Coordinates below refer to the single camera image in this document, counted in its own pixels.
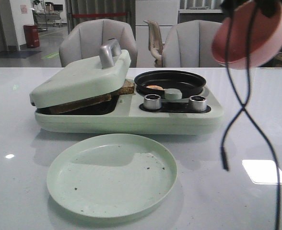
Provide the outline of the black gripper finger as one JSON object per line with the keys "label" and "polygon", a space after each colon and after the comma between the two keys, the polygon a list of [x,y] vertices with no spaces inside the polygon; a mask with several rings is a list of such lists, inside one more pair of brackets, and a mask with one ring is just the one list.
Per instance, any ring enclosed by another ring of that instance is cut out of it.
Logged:
{"label": "black gripper finger", "polygon": [[235,17],[239,9],[247,3],[249,0],[223,0],[220,7],[226,17]]}
{"label": "black gripper finger", "polygon": [[278,4],[282,5],[282,0],[256,0],[256,3],[264,16],[272,17],[278,9]]}

